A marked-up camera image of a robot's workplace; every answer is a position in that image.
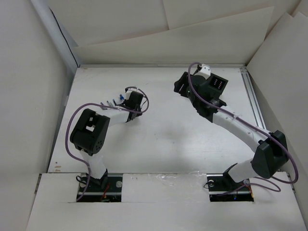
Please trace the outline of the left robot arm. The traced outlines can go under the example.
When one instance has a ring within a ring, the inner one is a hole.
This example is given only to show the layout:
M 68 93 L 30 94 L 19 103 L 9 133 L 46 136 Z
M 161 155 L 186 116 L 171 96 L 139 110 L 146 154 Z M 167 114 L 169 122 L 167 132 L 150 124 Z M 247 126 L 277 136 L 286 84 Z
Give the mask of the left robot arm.
M 82 161 L 90 170 L 90 184 L 97 191 L 104 190 L 108 182 L 108 170 L 103 164 L 101 152 L 108 129 L 141 116 L 142 100 L 148 101 L 139 88 L 128 87 L 125 91 L 126 96 L 120 96 L 117 102 L 86 104 L 70 136 L 66 136 L 81 153 Z

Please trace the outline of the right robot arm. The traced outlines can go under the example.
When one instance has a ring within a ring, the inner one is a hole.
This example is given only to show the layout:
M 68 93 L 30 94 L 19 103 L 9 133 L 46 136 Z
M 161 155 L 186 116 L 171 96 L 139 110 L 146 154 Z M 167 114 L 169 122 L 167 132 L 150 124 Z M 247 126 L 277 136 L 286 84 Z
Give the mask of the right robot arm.
M 272 178 L 291 158 L 282 132 L 250 125 L 231 111 L 220 98 L 227 83 L 228 80 L 215 74 L 204 77 L 184 72 L 174 83 L 174 92 L 188 98 L 201 117 L 224 128 L 254 152 L 252 158 L 233 164 L 223 173 L 224 187 L 232 190 L 249 178 Z

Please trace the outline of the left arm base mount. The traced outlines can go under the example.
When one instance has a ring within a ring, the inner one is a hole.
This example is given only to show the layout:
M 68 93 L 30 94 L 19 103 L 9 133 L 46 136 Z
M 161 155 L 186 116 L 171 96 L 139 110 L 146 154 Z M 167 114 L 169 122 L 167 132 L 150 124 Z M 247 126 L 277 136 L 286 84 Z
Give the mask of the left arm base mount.
M 77 191 L 77 202 L 84 203 L 119 203 L 122 197 L 122 185 L 123 185 L 123 175 L 122 174 L 111 174 L 108 175 L 107 181 L 103 183 L 102 186 L 90 181 L 88 187 L 87 174 L 82 174 L 81 176 L 76 176 L 78 182 Z

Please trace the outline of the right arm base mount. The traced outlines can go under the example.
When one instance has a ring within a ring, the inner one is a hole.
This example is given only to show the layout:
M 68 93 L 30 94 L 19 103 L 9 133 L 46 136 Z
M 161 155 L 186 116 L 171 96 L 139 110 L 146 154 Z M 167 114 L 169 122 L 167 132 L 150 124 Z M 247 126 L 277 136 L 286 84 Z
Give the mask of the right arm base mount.
M 249 180 L 234 182 L 223 174 L 207 174 L 204 188 L 208 190 L 210 202 L 253 202 Z

